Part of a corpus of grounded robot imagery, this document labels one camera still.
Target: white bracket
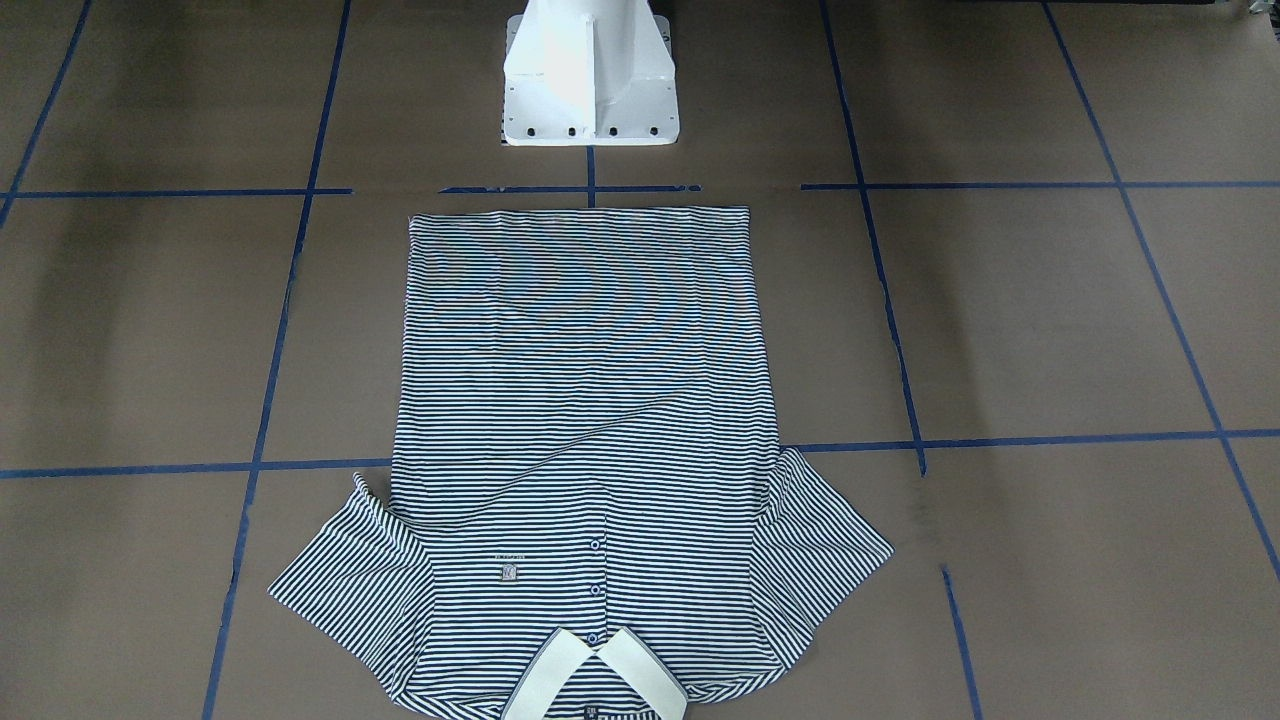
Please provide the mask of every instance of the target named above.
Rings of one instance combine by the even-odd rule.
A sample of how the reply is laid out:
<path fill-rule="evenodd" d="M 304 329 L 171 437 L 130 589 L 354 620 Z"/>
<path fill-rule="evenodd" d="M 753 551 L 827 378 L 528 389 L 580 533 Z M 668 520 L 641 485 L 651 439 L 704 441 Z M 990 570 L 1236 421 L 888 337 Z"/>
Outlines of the white bracket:
<path fill-rule="evenodd" d="M 508 145 L 668 145 L 671 24 L 645 0 L 529 0 L 507 22 Z"/>

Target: blue grid line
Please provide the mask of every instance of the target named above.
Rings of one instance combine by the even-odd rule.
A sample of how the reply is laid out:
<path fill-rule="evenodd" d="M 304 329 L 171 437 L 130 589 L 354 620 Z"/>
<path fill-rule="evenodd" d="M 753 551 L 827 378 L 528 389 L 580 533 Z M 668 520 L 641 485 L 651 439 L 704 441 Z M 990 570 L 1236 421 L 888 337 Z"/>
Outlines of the blue grid line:
<path fill-rule="evenodd" d="M 1044 18 L 1048 20 L 1050 29 L 1053 31 L 1055 40 L 1057 40 L 1059 50 L 1061 50 L 1062 59 L 1066 61 L 1066 68 L 1071 74 L 1071 82 L 1075 83 L 1075 91 L 1079 94 L 1080 101 L 1084 104 L 1084 111 L 1088 114 L 1089 123 L 1093 126 L 1093 133 L 1098 138 L 1098 145 L 1102 149 L 1102 155 L 1107 160 L 1107 167 L 1111 169 L 1111 177 L 1116 181 L 1120 191 L 1120 199 L 1124 201 L 1125 211 L 1129 214 L 1129 222 L 1133 224 L 1138 245 L 1142 247 L 1142 254 L 1147 260 L 1151 277 L 1156 283 L 1156 290 L 1160 292 L 1160 300 L 1165 304 L 1165 311 L 1169 314 L 1169 320 L 1178 336 L 1178 342 L 1183 347 L 1183 355 L 1187 356 L 1187 364 L 1190 366 L 1192 375 L 1196 378 L 1196 386 L 1199 388 L 1201 398 L 1204 401 L 1204 409 L 1208 411 L 1210 419 L 1213 421 L 1213 430 L 1219 442 L 1222 445 L 1222 452 L 1226 455 L 1228 465 L 1230 465 L 1231 473 L 1235 477 L 1235 484 L 1240 488 L 1244 503 L 1249 510 L 1249 515 L 1253 518 L 1253 527 L 1257 529 L 1258 538 L 1262 541 L 1262 547 L 1266 550 L 1267 559 L 1271 561 L 1271 570 L 1275 573 L 1276 580 L 1280 580 L 1280 556 L 1276 555 L 1275 543 L 1271 542 L 1271 534 L 1267 532 L 1266 523 L 1262 520 L 1262 514 L 1258 511 L 1257 502 L 1253 500 L 1253 492 L 1249 489 L 1249 483 L 1245 480 L 1244 473 L 1240 470 L 1240 465 L 1235 459 L 1235 451 L 1231 448 L 1231 441 L 1226 434 L 1226 429 L 1222 427 L 1222 419 L 1219 416 L 1217 407 L 1213 405 L 1213 398 L 1210 396 L 1208 386 L 1204 383 L 1204 375 L 1201 373 L 1199 364 L 1196 361 L 1196 354 L 1192 352 L 1190 341 L 1187 338 L 1183 323 L 1178 318 L 1178 311 L 1174 309 L 1174 301 L 1169 295 L 1169 288 L 1165 287 L 1165 279 L 1160 274 L 1160 266 L 1156 264 L 1156 256 L 1152 254 L 1151 245 L 1147 242 L 1147 233 L 1142 229 L 1142 222 L 1139 222 L 1138 213 L 1134 210 L 1133 201 L 1129 199 L 1129 191 L 1120 179 L 1120 169 L 1111 154 L 1110 145 L 1107 145 L 1107 138 L 1102 133 L 1102 124 L 1098 122 L 1098 117 L 1093 111 L 1093 104 L 1089 102 L 1089 96 L 1084 91 L 1084 83 L 1080 81 L 1080 74 L 1075 69 L 1071 54 L 1066 49 L 1066 40 L 1062 37 L 1062 31 L 1059 28 L 1057 20 L 1053 18 L 1053 10 L 1050 9 L 1048 3 L 1041 3 L 1041 8 L 1044 10 Z"/>
<path fill-rule="evenodd" d="M 14 193 L 18 200 L 68 200 L 68 199 L 114 199 L 114 197 L 256 197 L 256 196 L 306 196 L 306 195 L 352 195 L 349 187 L 243 187 L 210 190 L 38 190 Z"/>
<path fill-rule="evenodd" d="M 1233 438 L 1280 438 L 1280 428 L 1254 428 L 1226 430 Z M 969 447 L 1025 447 L 1052 445 L 1106 445 L 1142 442 L 1187 442 L 1217 439 L 1216 430 L 1174 430 L 1161 433 L 1111 433 L 1076 436 L 1016 436 L 987 438 L 924 439 L 920 442 L 928 450 L 969 448 Z M 814 442 L 794 443 L 783 447 L 800 452 L 876 452 L 886 450 L 914 450 L 916 443 L 910 439 L 864 441 L 864 442 Z M 0 480 L 32 478 L 76 478 L 90 475 L 178 475 L 184 473 L 230 473 L 230 471 L 271 471 L 271 470 L 323 470 L 387 468 L 390 457 L 326 457 L 314 460 L 260 460 L 257 462 L 187 462 L 175 465 L 108 465 L 84 468 L 20 468 L 0 470 Z"/>
<path fill-rule="evenodd" d="M 1064 188 L 1248 188 L 1280 187 L 1280 181 L 1062 181 L 1062 182 L 806 182 L 803 191 L 832 190 L 1064 190 Z"/>
<path fill-rule="evenodd" d="M 595 208 L 595 147 L 586 146 L 586 206 Z"/>
<path fill-rule="evenodd" d="M 529 184 L 529 186 L 454 186 L 439 195 L 532 195 L 532 193 L 599 193 L 599 192 L 701 192 L 700 184 Z"/>
<path fill-rule="evenodd" d="M 325 133 L 329 129 L 329 111 L 333 108 L 333 96 L 338 87 L 338 70 L 342 65 L 342 50 L 347 40 L 347 23 L 351 19 L 351 0 L 342 5 L 342 20 L 338 26 L 338 38 L 334 42 L 333 65 L 329 69 L 329 86 L 325 90 L 324 106 L 320 111 L 320 126 L 316 129 L 315 151 L 311 155 L 311 173 L 307 178 L 307 190 L 316 188 L 320 174 L 320 159 L 324 154 Z M 262 396 L 262 416 L 257 428 L 257 439 L 253 443 L 253 468 L 248 473 L 244 484 L 244 503 L 241 506 L 239 530 L 236 534 L 236 550 L 232 553 L 232 578 L 227 587 L 227 597 L 223 600 L 221 624 L 218 628 L 218 643 L 214 646 L 214 659 L 209 667 L 209 685 L 205 689 L 205 705 L 201 714 L 202 720 L 212 720 L 214 703 L 218 700 L 218 683 L 221 679 L 223 660 L 227 656 L 227 638 L 230 634 L 232 614 L 236 609 L 236 593 L 239 588 L 239 571 L 244 560 L 244 546 L 248 541 L 250 507 L 257 493 L 257 479 L 262 465 L 262 452 L 266 447 L 266 430 L 271 421 L 271 404 L 275 400 L 275 384 L 280 373 L 280 357 L 284 354 L 284 337 L 289 328 L 289 297 L 298 278 L 298 259 L 306 243 L 307 224 L 311 219 L 311 206 L 315 195 L 307 193 L 302 202 L 302 213 L 298 218 L 298 234 L 293 243 L 293 259 L 289 261 L 289 277 L 284 286 L 284 300 L 280 305 L 280 322 L 275 332 L 275 348 L 271 354 L 271 368 L 268 372 L 266 391 Z"/>
<path fill-rule="evenodd" d="M 911 441 L 915 443 L 915 457 L 920 465 L 920 475 L 929 471 L 928 460 L 924 457 L 924 445 L 920 442 L 920 423 L 915 415 L 915 401 L 911 398 L 911 380 L 906 373 L 906 355 L 902 352 L 902 338 L 897 332 L 897 318 L 893 315 L 893 297 L 890 295 L 888 274 L 884 272 L 884 259 L 881 255 L 879 236 L 876 233 L 876 218 L 872 214 L 872 199 L 867 191 L 867 176 L 863 173 L 863 159 L 858 152 L 858 136 L 854 133 L 854 115 L 849 109 L 849 94 L 845 90 L 845 76 L 840 70 L 840 54 L 836 51 L 836 37 L 831 29 L 831 12 L 827 9 L 827 0 L 818 0 L 818 9 L 822 12 L 822 27 L 827 33 L 827 51 L 831 54 L 831 72 L 836 79 L 836 91 L 840 94 L 840 109 L 845 117 L 845 135 L 849 138 L 849 154 L 854 160 L 854 174 L 858 177 L 859 196 L 863 201 L 863 218 L 867 220 L 867 236 L 872 245 L 872 258 L 876 260 L 876 277 L 879 278 L 881 290 L 884 293 L 884 316 L 888 322 L 888 334 L 893 341 L 893 350 L 897 352 L 897 370 L 902 380 L 902 401 L 906 404 L 906 419 L 911 425 Z"/>
<path fill-rule="evenodd" d="M 58 91 L 61 90 L 63 79 L 67 78 L 67 69 L 70 68 L 72 58 L 76 56 L 76 47 L 79 46 L 79 38 L 84 35 L 84 22 L 88 20 L 88 9 L 92 4 L 93 0 L 84 0 L 84 4 L 81 6 L 81 14 L 76 19 L 76 29 L 72 32 L 72 38 L 67 44 L 67 53 L 63 55 L 63 64 L 58 67 L 54 86 L 49 90 L 45 106 L 41 108 L 40 117 L 36 119 L 36 127 L 31 131 L 31 137 L 27 140 L 27 149 L 22 152 L 22 161 L 18 163 L 18 170 L 13 174 L 13 182 L 9 183 L 9 192 L 4 197 L 4 206 L 0 208 L 0 228 L 9 219 L 9 210 L 13 208 L 13 201 L 22 187 L 22 177 L 27 174 L 27 167 L 36 152 L 36 142 L 40 141 L 40 133 L 44 132 L 45 123 L 49 122 L 49 113 L 54 109 L 54 100 L 58 99 Z"/>
<path fill-rule="evenodd" d="M 973 657 L 969 655 L 969 638 L 964 632 L 964 620 L 960 618 L 960 605 L 956 602 L 955 587 L 951 583 L 951 571 L 942 566 L 942 584 L 947 588 L 947 605 L 951 606 L 951 626 L 956 632 L 956 646 L 960 648 L 960 662 L 964 665 L 964 682 L 969 687 L 969 706 L 973 708 L 973 720 L 982 720 L 982 698 L 978 697 L 978 680 L 973 673 Z"/>

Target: black and white stripe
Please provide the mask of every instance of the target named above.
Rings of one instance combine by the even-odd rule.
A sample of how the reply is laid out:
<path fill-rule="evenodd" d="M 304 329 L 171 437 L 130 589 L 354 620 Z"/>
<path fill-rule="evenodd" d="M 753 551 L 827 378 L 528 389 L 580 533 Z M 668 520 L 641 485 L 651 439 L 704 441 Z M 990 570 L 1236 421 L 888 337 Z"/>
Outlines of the black and white stripe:
<path fill-rule="evenodd" d="M 397 703 L 493 720 L 553 630 L 622 626 L 690 701 L 739 697 L 892 553 L 778 447 L 745 208 L 410 234 L 390 507 L 357 478 L 270 588 Z M 598 659 L 548 717 L 586 706 L 654 717 Z"/>

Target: shirt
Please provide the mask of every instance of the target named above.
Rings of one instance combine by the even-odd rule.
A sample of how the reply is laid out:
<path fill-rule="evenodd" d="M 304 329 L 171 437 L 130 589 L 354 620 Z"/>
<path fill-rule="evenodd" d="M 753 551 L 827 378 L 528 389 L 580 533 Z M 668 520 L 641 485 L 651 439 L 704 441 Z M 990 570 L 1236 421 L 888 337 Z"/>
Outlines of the shirt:
<path fill-rule="evenodd" d="M 269 592 L 396 703 L 503 715 L 556 633 L 690 702 L 778 679 L 892 548 L 778 443 L 745 208 L 419 215 L 385 506 Z M 657 720 L 588 657 L 547 717 Z"/>

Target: shirt sleeve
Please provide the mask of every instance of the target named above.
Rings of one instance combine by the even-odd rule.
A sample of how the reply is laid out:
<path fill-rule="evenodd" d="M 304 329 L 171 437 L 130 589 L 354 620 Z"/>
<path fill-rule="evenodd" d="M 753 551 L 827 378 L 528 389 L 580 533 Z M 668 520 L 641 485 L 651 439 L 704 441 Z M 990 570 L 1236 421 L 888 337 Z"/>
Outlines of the shirt sleeve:
<path fill-rule="evenodd" d="M 435 607 L 430 559 L 358 474 L 346 505 L 268 593 L 364 662 L 399 694 Z"/>
<path fill-rule="evenodd" d="M 893 553 L 791 448 L 769 474 L 753 544 L 756 611 L 785 667 L 800 660 L 818 625 Z"/>

